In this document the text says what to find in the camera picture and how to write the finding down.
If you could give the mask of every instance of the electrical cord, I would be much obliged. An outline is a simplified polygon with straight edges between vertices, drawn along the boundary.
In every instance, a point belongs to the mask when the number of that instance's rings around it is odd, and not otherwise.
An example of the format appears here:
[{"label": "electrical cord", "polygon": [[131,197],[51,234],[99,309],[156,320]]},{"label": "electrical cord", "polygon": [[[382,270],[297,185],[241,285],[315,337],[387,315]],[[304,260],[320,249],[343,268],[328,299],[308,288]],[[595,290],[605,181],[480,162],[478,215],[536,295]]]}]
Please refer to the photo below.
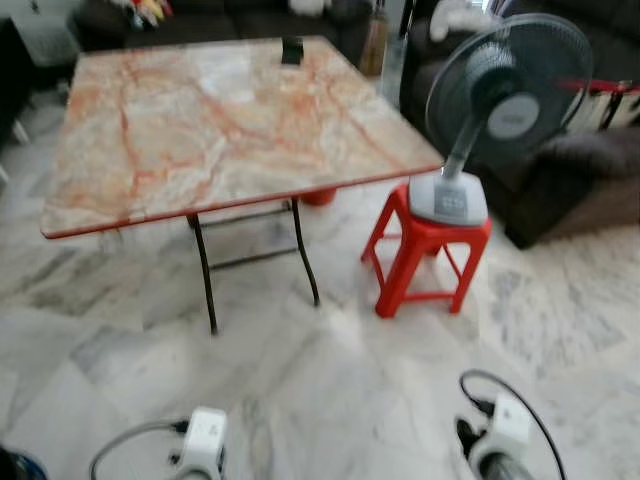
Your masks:
[{"label": "electrical cord", "polygon": [[89,477],[91,480],[97,480],[96,471],[98,469],[98,465],[107,456],[108,453],[111,452],[114,448],[126,442],[127,440],[132,439],[133,437],[137,437],[138,435],[142,435],[143,433],[149,433],[157,430],[171,430],[181,435],[184,435],[189,428],[189,419],[181,419],[178,421],[160,421],[160,422],[150,422],[142,425],[138,425],[137,427],[133,427],[127,430],[124,433],[121,433],[116,438],[107,443],[104,447],[100,449],[98,453],[91,460],[91,464],[89,466]]},{"label": "electrical cord", "polygon": [[500,387],[502,387],[503,389],[511,393],[514,397],[516,397],[520,401],[520,403],[522,403],[522,405],[524,405],[524,407],[527,410],[529,410],[529,413],[538,424],[538,427],[540,427],[540,430],[544,434],[547,440],[547,443],[551,448],[551,452],[553,453],[553,456],[556,460],[556,465],[558,466],[558,473],[560,474],[561,480],[567,480],[564,467],[562,466],[562,460],[560,459],[560,454],[558,453],[558,449],[556,448],[555,442],[551,438],[551,434],[547,430],[547,427],[545,427],[544,422],[540,419],[536,411],[533,409],[531,405],[529,405],[529,403],[522,397],[522,395],[520,395],[511,385],[509,385],[507,382],[502,380],[500,377],[494,375],[493,373],[487,372],[485,370],[479,370],[479,369],[471,369],[463,372],[462,375],[460,375],[460,379],[459,379],[460,389],[462,390],[462,393],[464,394],[465,397],[469,399],[469,401],[478,410],[483,412],[489,418],[493,416],[493,412],[495,410],[495,403],[486,399],[481,399],[481,398],[472,396],[467,390],[467,387],[465,385],[465,381],[470,378],[482,378],[484,380],[493,382],[496,385],[499,385]]}]

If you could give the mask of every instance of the metal table leg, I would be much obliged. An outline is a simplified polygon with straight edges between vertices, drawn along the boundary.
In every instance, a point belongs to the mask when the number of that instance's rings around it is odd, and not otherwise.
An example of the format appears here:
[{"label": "metal table leg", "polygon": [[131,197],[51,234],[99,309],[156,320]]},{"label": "metal table leg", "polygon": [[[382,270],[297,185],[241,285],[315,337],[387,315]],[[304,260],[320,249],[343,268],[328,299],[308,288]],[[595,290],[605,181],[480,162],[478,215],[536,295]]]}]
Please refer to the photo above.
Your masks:
[{"label": "metal table leg", "polygon": [[296,241],[298,242],[298,251],[302,257],[304,263],[304,269],[307,271],[309,277],[309,283],[311,284],[311,291],[313,292],[313,305],[315,307],[320,305],[320,295],[318,294],[318,286],[316,285],[316,279],[313,276],[313,270],[311,270],[311,264],[307,258],[307,251],[304,248],[304,242],[302,240],[302,228],[300,228],[300,214],[298,213],[298,199],[291,199],[291,208],[293,210],[293,222],[296,229]]},{"label": "metal table leg", "polygon": [[[228,260],[225,262],[209,265],[207,260],[207,252],[204,246],[204,240],[202,238],[203,227],[215,227],[215,226],[227,225],[230,223],[236,223],[240,221],[264,217],[267,215],[277,215],[279,213],[284,213],[288,211],[291,211],[293,213],[293,222],[294,222],[295,231],[296,231],[297,247],[275,250],[272,252],[252,255],[249,257],[242,257],[234,260]],[[198,252],[200,253],[200,264],[202,266],[202,277],[204,280],[204,291],[207,298],[207,308],[209,310],[209,323],[211,324],[211,335],[216,335],[218,333],[218,323],[216,322],[216,312],[213,304],[213,293],[211,291],[211,277],[210,277],[209,271],[222,270],[224,268],[234,267],[234,266],[242,265],[248,262],[265,260],[268,258],[273,258],[278,255],[284,255],[287,253],[293,253],[295,251],[298,251],[300,252],[300,257],[302,257],[302,262],[304,263],[304,268],[307,272],[307,277],[309,277],[309,283],[311,284],[311,291],[313,293],[313,305],[315,307],[320,305],[320,294],[318,293],[318,286],[316,284],[316,279],[313,276],[313,271],[311,270],[311,264],[309,263],[309,259],[307,258],[307,251],[304,247],[304,241],[302,239],[302,228],[300,226],[300,213],[298,211],[298,199],[296,198],[291,199],[291,207],[289,207],[289,205],[286,204],[284,208],[281,208],[275,211],[270,211],[270,212],[245,215],[243,217],[230,218],[230,219],[221,220],[218,222],[205,223],[205,224],[200,223],[200,220],[198,219],[198,215],[189,215],[187,216],[187,221],[189,222],[189,227],[191,227],[191,229],[193,230],[193,233],[196,236],[196,241],[198,243]]]},{"label": "metal table leg", "polygon": [[198,215],[187,217],[189,226],[193,229],[198,243],[198,252],[200,253],[200,265],[202,266],[202,277],[204,280],[204,293],[207,297],[207,309],[209,310],[209,324],[211,325],[211,335],[218,334],[218,322],[216,321],[216,311],[213,305],[213,293],[211,292],[211,277],[209,274],[209,263],[207,261],[207,251],[202,239],[202,229],[200,228],[200,220]]}]

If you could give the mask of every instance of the red stool under table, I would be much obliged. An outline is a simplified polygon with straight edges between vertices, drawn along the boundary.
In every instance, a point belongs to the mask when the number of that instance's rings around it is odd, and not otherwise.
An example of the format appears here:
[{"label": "red stool under table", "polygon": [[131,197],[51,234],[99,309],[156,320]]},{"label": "red stool under table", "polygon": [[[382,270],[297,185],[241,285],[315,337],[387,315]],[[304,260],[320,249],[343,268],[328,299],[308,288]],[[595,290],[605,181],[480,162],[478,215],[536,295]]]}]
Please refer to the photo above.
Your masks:
[{"label": "red stool under table", "polygon": [[[376,304],[376,312],[382,318],[393,318],[403,302],[450,298],[452,300],[451,313],[458,313],[489,241],[491,220],[487,219],[484,225],[479,227],[456,227],[432,223],[411,215],[408,197],[409,188],[406,184],[391,192],[362,254],[363,262],[368,259],[373,262],[380,283],[380,298]],[[396,213],[402,224],[402,235],[384,234],[393,212]],[[375,252],[376,244],[384,238],[401,238],[400,248],[386,279],[382,274],[382,268]],[[449,243],[469,245],[469,258],[462,273],[447,247]],[[447,254],[458,277],[458,287],[455,292],[424,292],[407,295],[407,288],[419,262],[425,255],[437,255],[441,248]]]}]

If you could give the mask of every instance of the stool leg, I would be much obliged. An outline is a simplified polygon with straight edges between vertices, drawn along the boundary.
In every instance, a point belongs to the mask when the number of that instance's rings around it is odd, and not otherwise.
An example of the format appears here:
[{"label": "stool leg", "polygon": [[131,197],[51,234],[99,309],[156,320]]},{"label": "stool leg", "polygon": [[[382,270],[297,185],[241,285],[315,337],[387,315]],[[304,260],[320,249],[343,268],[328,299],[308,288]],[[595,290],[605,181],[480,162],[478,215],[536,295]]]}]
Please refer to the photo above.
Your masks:
[{"label": "stool leg", "polygon": [[382,209],[382,213],[376,222],[376,226],[371,232],[371,236],[369,237],[369,241],[367,242],[367,246],[364,247],[364,251],[360,256],[360,260],[362,262],[366,262],[371,254],[373,253],[373,249],[376,248],[376,243],[378,240],[382,238],[384,235],[384,230],[387,228],[387,224],[389,223],[389,219],[391,218],[391,214],[393,213],[393,202],[391,200],[391,195],[387,199],[387,203],[384,204],[384,208]]},{"label": "stool leg", "polygon": [[440,252],[440,249],[442,247],[441,246],[437,246],[437,247],[432,247],[427,249],[427,251],[425,252],[426,255],[429,255],[430,257],[435,257],[436,255],[438,255],[438,253]]},{"label": "stool leg", "polygon": [[467,290],[469,290],[471,280],[473,279],[473,275],[476,273],[476,268],[480,263],[482,253],[484,252],[486,246],[487,241],[485,241],[482,245],[476,244],[474,246],[472,244],[469,244],[469,258],[467,260],[467,264],[464,266],[462,277],[458,282],[458,288],[456,289],[456,293],[454,294],[451,302],[451,309],[449,310],[451,313],[460,313],[462,302],[464,301],[464,297],[467,295]]},{"label": "stool leg", "polygon": [[387,275],[384,285],[380,288],[380,297],[376,304],[376,313],[380,317],[393,318],[395,316],[423,254],[421,248],[410,245],[405,236],[402,237],[402,243],[396,254],[396,259],[393,261],[391,271]]}]

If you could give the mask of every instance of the fan base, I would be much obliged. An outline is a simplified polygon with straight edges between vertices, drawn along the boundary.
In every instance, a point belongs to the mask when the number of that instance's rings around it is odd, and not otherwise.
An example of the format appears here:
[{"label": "fan base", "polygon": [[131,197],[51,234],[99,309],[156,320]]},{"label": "fan base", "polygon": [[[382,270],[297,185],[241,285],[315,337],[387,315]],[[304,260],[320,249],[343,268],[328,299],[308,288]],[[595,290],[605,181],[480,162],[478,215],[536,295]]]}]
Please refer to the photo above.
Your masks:
[{"label": "fan base", "polygon": [[487,201],[478,177],[460,172],[445,178],[440,172],[411,177],[411,214],[430,222],[475,227],[487,221]]}]

